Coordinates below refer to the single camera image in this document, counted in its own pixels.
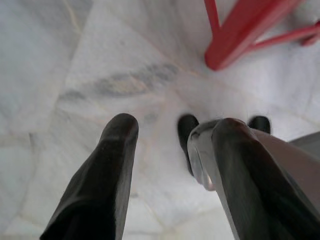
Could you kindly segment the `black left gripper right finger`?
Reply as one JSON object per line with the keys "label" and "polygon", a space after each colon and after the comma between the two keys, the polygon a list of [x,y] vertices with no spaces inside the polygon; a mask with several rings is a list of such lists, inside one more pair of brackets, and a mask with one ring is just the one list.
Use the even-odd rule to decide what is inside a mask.
{"label": "black left gripper right finger", "polygon": [[220,120],[211,140],[239,240],[320,240],[320,213],[244,123]]}

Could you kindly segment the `black robot right foot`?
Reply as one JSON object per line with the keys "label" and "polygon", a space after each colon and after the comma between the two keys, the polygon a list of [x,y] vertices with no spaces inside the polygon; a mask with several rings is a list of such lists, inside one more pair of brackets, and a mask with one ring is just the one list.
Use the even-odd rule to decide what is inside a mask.
{"label": "black robot right foot", "polygon": [[248,124],[251,129],[255,129],[267,134],[271,134],[271,121],[266,117],[262,115],[256,115],[253,116]]}

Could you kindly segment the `black robot foot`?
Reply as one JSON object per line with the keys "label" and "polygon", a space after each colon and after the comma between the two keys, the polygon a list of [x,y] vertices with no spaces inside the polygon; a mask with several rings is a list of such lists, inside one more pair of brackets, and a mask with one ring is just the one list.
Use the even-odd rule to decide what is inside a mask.
{"label": "black robot foot", "polygon": [[185,155],[187,169],[191,174],[191,176],[194,176],[194,174],[192,171],[190,158],[188,154],[188,139],[192,130],[196,128],[198,125],[199,125],[199,122],[197,118],[192,114],[184,114],[180,116],[177,121],[177,134],[178,134],[179,144]]}
{"label": "black robot foot", "polygon": [[271,134],[271,121],[266,117],[262,115],[256,115],[253,116],[248,124],[251,129],[255,129],[267,134]]}

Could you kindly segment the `black robot left foot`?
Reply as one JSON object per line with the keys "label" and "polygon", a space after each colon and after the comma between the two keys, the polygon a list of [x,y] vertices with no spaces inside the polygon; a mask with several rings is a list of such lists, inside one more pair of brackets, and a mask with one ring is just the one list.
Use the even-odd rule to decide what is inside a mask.
{"label": "black robot left foot", "polygon": [[190,158],[188,154],[188,139],[192,130],[196,128],[198,125],[199,125],[199,122],[197,118],[192,114],[184,114],[180,116],[177,121],[177,134],[178,134],[179,144],[185,155],[187,169],[191,174],[191,176],[194,176],[194,174],[192,171]]}

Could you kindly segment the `red metal stool frame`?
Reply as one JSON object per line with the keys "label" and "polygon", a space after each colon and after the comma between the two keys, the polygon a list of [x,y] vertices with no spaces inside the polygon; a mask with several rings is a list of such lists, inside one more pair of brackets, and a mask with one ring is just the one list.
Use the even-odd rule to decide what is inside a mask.
{"label": "red metal stool frame", "polygon": [[267,30],[306,0],[236,0],[220,23],[215,0],[204,0],[212,40],[204,54],[206,65],[218,71],[246,53],[272,45],[300,40],[302,46],[320,41],[320,18],[314,24],[272,38],[257,41]]}

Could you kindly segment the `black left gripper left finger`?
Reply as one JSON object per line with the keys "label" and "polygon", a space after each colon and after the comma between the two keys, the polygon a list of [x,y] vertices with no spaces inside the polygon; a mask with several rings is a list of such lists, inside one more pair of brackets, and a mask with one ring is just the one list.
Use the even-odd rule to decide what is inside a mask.
{"label": "black left gripper left finger", "polygon": [[71,178],[40,240],[122,240],[139,125],[121,113]]}

